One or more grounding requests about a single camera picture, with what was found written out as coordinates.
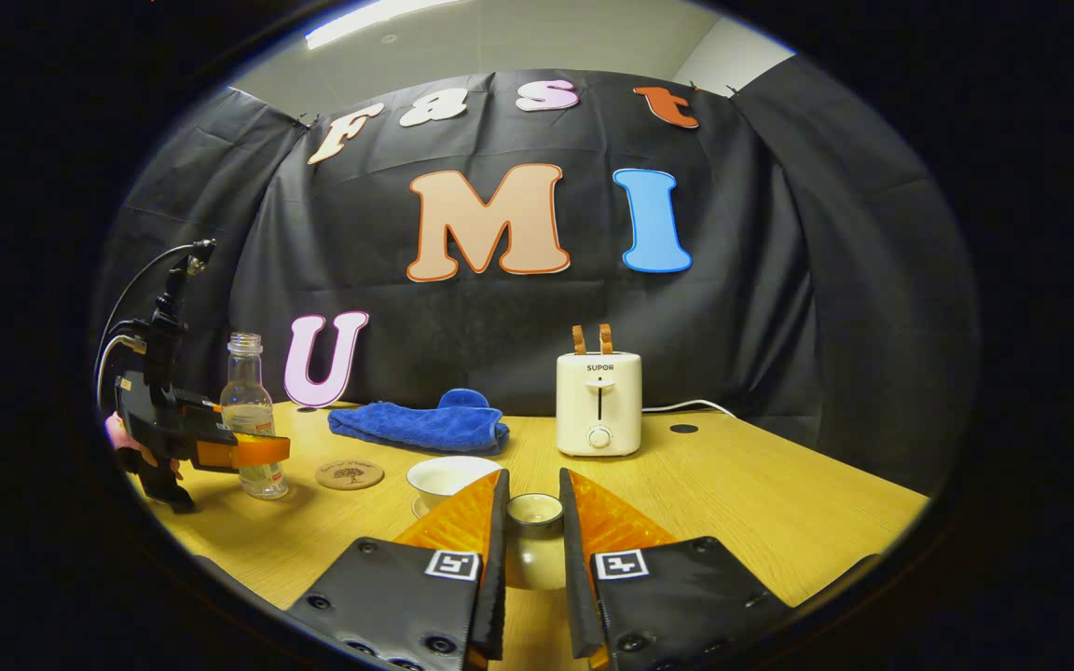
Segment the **wooden table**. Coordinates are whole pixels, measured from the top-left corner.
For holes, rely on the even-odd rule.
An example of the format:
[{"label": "wooden table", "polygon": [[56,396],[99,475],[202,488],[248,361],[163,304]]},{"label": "wooden table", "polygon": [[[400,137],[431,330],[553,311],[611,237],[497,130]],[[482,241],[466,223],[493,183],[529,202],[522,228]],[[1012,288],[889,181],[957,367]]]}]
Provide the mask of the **wooden table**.
[{"label": "wooden table", "polygon": [[[391,540],[413,523],[405,472],[430,455],[355,441],[329,432],[329,411],[276,405],[277,434],[293,439],[285,463],[290,490],[263,501],[238,476],[193,470],[184,485],[200,512],[174,514],[151,502],[188,552],[217,561],[256,594],[286,609],[358,536]],[[502,455],[512,496],[557,496],[561,467],[591,477],[679,539],[711,535],[789,606],[819,590],[866,554],[886,549],[928,502],[898,484],[717,411],[648,414],[642,447],[626,457],[568,457],[554,447],[553,418],[506,417]],[[676,434],[673,424],[694,424]],[[337,458],[384,468],[374,487],[322,487],[315,469]],[[507,590],[503,661],[495,670],[583,670],[570,657],[566,590]]]}]

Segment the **white bowl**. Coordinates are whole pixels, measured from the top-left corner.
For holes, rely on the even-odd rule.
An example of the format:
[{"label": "white bowl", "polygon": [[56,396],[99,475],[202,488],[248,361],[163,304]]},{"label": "white bowl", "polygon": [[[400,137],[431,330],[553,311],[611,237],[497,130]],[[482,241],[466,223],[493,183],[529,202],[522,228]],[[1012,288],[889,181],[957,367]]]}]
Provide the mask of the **white bowl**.
[{"label": "white bowl", "polygon": [[498,463],[477,455],[439,455],[415,464],[405,475],[405,480],[417,490],[422,510],[434,510],[434,506],[449,499],[474,481],[494,470],[503,468]]}]

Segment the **saucer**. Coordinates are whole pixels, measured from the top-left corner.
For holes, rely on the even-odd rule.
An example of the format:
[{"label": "saucer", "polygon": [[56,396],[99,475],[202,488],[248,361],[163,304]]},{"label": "saucer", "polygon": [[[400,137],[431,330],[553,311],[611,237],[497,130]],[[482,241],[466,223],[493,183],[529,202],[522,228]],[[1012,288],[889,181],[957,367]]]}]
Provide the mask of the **saucer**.
[{"label": "saucer", "polygon": [[430,506],[426,506],[425,501],[421,500],[421,497],[417,497],[413,499],[412,508],[413,508],[413,514],[417,515],[418,520],[425,517],[425,515],[430,513]]}]

